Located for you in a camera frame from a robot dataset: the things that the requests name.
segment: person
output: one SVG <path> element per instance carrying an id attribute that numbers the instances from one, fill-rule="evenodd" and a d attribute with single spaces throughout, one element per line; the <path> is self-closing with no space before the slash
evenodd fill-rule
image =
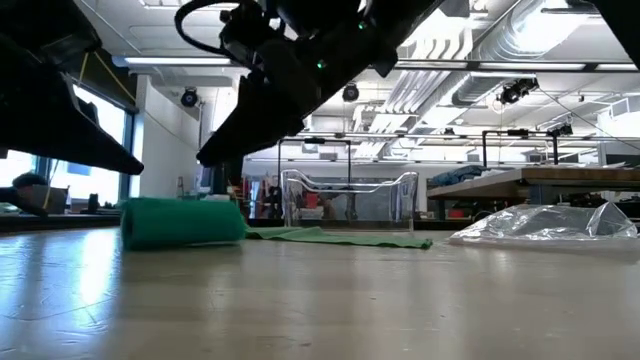
<path id="1" fill-rule="evenodd" d="M 45 217 L 47 211 L 37 206 L 32 201 L 32 190 L 34 185 L 47 185 L 44 177 L 25 173 L 13 179 L 10 187 L 0 188 L 0 202 L 9 203 L 20 210 L 33 215 Z"/>

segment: blue fabric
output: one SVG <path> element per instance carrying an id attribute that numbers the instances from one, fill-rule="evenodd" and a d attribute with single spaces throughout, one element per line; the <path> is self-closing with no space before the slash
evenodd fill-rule
<path id="1" fill-rule="evenodd" d="M 476 176 L 480 176 L 482 175 L 482 172 L 487 170 L 488 169 L 484 166 L 469 165 L 436 175 L 431 179 L 431 183 L 437 186 L 455 185 L 467 179 L 473 179 Z"/>

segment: crumpled plastic sheet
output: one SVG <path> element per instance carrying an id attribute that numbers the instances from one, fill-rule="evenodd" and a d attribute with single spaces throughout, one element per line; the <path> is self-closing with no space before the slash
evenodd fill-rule
<path id="1" fill-rule="evenodd" d="M 613 203 L 599 208 L 518 205 L 449 238 L 451 244 L 640 251 L 638 230 Z"/>

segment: green foam roll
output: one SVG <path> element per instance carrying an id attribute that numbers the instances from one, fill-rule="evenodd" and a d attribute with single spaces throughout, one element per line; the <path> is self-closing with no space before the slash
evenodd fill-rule
<path id="1" fill-rule="evenodd" d="M 122 211 L 125 250 L 154 250 L 231 243 L 245 238 L 238 207 L 228 201 L 136 198 Z"/>

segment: green towel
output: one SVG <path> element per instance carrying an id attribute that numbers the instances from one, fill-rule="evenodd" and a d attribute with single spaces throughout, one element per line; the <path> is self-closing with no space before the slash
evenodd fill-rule
<path id="1" fill-rule="evenodd" d="M 425 250 L 429 249 L 431 245 L 433 245 L 433 242 L 430 239 L 417 239 L 402 236 L 380 236 L 378 234 L 327 234 L 319 227 L 247 228 L 247 239 L 285 240 L 340 245 L 418 248 Z"/>
<path id="2" fill-rule="evenodd" d="M 428 249 L 429 239 L 401 236 L 327 234 L 313 228 L 249 228 L 237 206 L 227 201 L 131 199 L 123 205 L 125 250 L 227 244 L 247 239 Z"/>
<path id="3" fill-rule="evenodd" d="M 125 250 L 232 243 L 244 239 L 245 229 L 240 210 L 228 201 L 131 199 L 121 219 Z"/>

